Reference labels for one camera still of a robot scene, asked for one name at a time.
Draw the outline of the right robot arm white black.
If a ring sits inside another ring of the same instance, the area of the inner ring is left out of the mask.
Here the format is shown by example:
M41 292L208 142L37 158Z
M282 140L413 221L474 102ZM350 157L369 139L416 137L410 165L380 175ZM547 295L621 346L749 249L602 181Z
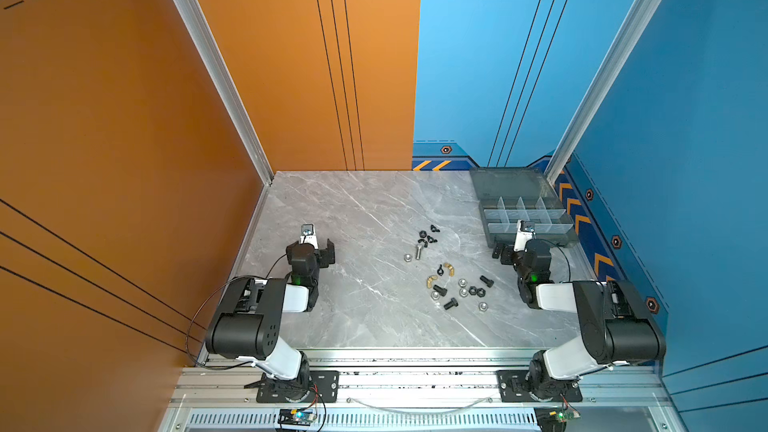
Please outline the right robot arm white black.
M631 282L556 283L551 279L550 244L539 239L520 247L498 245L494 253L514 268L518 292L529 308L572 313L579 325L575 338L536 352L527 369L496 373L504 402L580 401L582 378L664 358L664 334Z

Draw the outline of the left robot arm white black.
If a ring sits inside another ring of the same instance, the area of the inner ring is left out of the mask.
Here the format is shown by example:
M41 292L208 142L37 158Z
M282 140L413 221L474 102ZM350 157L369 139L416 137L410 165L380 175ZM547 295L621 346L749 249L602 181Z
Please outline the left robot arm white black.
M335 244L323 249L298 241L286 249L291 270L282 278L240 276L225 286L205 337L206 350L257 368L262 378L247 384L261 403L312 402L320 381L312 377L305 353L280 336L282 316L313 311L320 271L336 261Z

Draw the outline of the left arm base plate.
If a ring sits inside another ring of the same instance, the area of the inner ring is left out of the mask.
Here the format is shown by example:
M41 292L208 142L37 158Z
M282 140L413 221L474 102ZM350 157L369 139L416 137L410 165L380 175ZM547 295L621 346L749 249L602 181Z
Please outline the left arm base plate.
M291 381L264 379L258 388L260 404L309 404L319 394L320 403L335 403L339 392L340 373L336 370L310 370L304 379Z

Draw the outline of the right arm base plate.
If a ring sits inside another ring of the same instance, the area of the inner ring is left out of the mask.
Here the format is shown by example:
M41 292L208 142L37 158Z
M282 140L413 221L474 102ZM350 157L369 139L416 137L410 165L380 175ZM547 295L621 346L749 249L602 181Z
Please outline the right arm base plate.
M581 389L575 380L554 380L546 375L534 379L529 370L522 368L498 370L495 376L504 403L583 401Z

